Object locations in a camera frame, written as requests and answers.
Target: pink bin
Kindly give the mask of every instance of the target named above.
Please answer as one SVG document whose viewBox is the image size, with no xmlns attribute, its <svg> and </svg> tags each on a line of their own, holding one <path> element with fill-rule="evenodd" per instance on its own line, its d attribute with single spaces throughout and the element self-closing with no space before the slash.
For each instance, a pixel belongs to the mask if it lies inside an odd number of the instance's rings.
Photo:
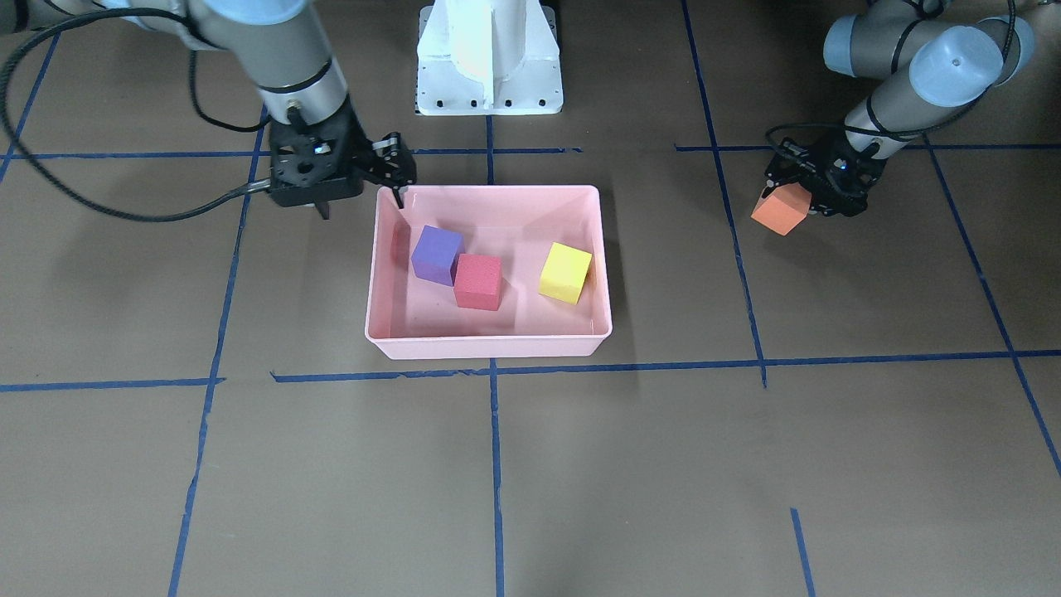
<svg viewBox="0 0 1061 597">
<path fill-rule="evenodd" d="M 501 258 L 501 309 L 462 310 L 453 288 L 416 277 L 424 225 Z M 553 242 L 593 253 L 577 305 L 538 294 Z M 398 209 L 377 194 L 365 337 L 392 359 L 582 357 L 611 334 L 601 197 L 591 186 L 412 186 Z"/>
</svg>

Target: block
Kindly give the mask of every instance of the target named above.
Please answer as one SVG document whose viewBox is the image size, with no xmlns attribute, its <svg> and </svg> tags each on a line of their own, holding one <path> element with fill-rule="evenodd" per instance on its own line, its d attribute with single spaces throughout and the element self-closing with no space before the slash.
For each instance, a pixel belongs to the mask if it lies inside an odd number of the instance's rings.
<svg viewBox="0 0 1061 597">
<path fill-rule="evenodd" d="M 464 235 L 459 232 L 423 226 L 420 240 L 413 249 L 413 271 L 418 278 L 453 285 L 457 256 L 463 251 Z"/>
<path fill-rule="evenodd" d="M 501 309 L 501 257 L 468 252 L 457 257 L 453 293 L 457 308 L 486 312 Z"/>
<path fill-rule="evenodd" d="M 751 218 L 785 235 L 806 217 L 811 210 L 811 191 L 799 183 L 780 186 L 759 199 Z"/>
<path fill-rule="evenodd" d="M 578 304 L 593 256 L 585 250 L 554 242 L 541 269 L 538 292 L 564 303 Z"/>
</svg>

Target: white metal bracket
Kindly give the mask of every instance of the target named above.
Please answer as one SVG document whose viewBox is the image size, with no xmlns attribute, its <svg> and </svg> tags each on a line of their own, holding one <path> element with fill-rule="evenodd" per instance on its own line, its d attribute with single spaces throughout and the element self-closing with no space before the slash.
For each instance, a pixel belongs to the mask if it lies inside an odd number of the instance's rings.
<svg viewBox="0 0 1061 597">
<path fill-rule="evenodd" d="M 563 106 L 556 14 L 538 0 L 436 0 L 420 12 L 417 111 L 556 113 Z"/>
</svg>

